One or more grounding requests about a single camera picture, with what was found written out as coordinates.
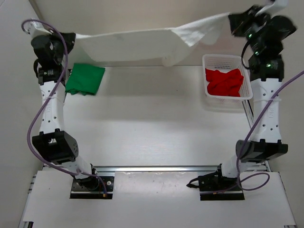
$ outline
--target basket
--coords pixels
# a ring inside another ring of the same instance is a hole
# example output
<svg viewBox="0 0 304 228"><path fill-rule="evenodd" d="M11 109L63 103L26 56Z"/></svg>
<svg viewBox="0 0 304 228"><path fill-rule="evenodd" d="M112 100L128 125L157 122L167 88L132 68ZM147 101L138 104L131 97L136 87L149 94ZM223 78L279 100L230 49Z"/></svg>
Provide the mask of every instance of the basket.
<svg viewBox="0 0 304 228"><path fill-rule="evenodd" d="M219 70L220 72L227 73L234 69L239 69L244 77L243 84L239 90L240 97L234 96L215 96L208 93L207 86L209 82L206 80L206 69ZM203 78L205 93L207 97L213 100L218 100L223 103L240 103L244 100L250 100L253 96L250 85L250 78L248 71L243 67L240 56L232 55L214 55L208 54L203 56Z"/></svg>

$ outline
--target white wall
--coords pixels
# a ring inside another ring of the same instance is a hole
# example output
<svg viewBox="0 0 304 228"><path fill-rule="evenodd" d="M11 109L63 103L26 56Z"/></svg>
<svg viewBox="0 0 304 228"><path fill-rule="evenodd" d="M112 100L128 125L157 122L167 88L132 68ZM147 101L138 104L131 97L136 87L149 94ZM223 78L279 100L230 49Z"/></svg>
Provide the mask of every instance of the white wall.
<svg viewBox="0 0 304 228"><path fill-rule="evenodd" d="M18 226L29 184L39 163L26 143L27 128L41 105L33 73L35 54L22 20L36 17L26 0L4 0L0 6L0 227Z"/></svg>
<svg viewBox="0 0 304 228"><path fill-rule="evenodd" d="M155 29L179 26L203 17L232 11L242 12L253 4L265 0L36 0L42 16L61 31L82 34L100 34L136 29ZM293 19L299 30L284 42L285 77L291 78L303 69L304 55L304 1L291 0L282 11ZM235 39L227 42L225 37L217 43L223 53L240 53L244 41ZM182 65L199 65L204 51L199 47ZM155 65L159 61L128 63L128 65ZM304 205L304 153L302 152L302 116L304 80L299 79L284 92L280 111L280 129L285 143L289 144L287 155L272 162L275 170L281 172L286 192L299 227L304 227L302 216Z"/></svg>

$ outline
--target white board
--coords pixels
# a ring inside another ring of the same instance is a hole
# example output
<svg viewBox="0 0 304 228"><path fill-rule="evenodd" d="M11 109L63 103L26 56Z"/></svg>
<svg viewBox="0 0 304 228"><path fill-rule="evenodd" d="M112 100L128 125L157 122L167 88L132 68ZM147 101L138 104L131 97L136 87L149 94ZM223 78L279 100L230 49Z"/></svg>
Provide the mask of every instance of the white board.
<svg viewBox="0 0 304 228"><path fill-rule="evenodd" d="M64 117L96 166L218 165L249 131L242 105L219 110L200 66L107 67L96 96L67 95Z"/></svg>
<svg viewBox="0 0 304 228"><path fill-rule="evenodd" d="M242 178L250 173L243 173ZM278 173L242 201L200 201L197 173L115 174L112 200L70 199L72 177L39 171L24 215L33 228L283 228L295 225ZM244 183L251 188L263 176Z"/></svg>

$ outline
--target green cloth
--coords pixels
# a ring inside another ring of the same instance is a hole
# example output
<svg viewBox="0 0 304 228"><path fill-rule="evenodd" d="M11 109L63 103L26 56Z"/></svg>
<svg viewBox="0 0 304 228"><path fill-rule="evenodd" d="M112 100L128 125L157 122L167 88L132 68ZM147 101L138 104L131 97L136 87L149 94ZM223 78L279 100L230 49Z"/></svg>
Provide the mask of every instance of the green cloth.
<svg viewBox="0 0 304 228"><path fill-rule="evenodd" d="M105 73L105 68L89 64L75 63L72 74L66 83L66 92L72 95L95 95Z"/></svg>

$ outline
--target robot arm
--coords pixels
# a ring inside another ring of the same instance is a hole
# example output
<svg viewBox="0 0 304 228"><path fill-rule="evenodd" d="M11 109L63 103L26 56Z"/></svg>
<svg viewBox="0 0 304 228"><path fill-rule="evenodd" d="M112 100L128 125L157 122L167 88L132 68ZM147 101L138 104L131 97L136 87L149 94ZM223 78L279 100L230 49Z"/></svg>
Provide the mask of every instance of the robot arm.
<svg viewBox="0 0 304 228"><path fill-rule="evenodd" d="M282 40L296 31L290 19L283 16L271 18L268 14L281 10L288 1L271 2L272 5L263 8L253 6L244 13L229 15L231 33L236 37L247 39L243 54L249 45L254 53L249 60L249 67L246 67L250 70L254 94L254 122L282 85L284 78L284 63L280 55L283 50ZM228 161L220 164L215 173L199 176L187 185L200 189L201 200L244 199L237 185L239 173L257 163L287 153L288 145L282 144L279 131L279 102L278 96L273 99L249 140L247 142L239 140L236 144L236 153ZM191 184L195 180L199 181L199 186ZM215 192L227 194L209 194Z"/></svg>
<svg viewBox="0 0 304 228"><path fill-rule="evenodd" d="M32 47L38 59L34 70L40 85L42 103L49 98L62 71L64 47L62 41L54 34L45 30L39 23L31 23L29 34L32 36ZM75 33L62 34L68 53L73 49ZM96 177L82 173L97 174L96 169L78 155L77 141L65 132L63 105L65 99L65 77L50 101L43 110L39 135L32 137L32 143L39 154L48 162L60 165L72 173L79 185L87 189L95 189L99 185Z"/></svg>

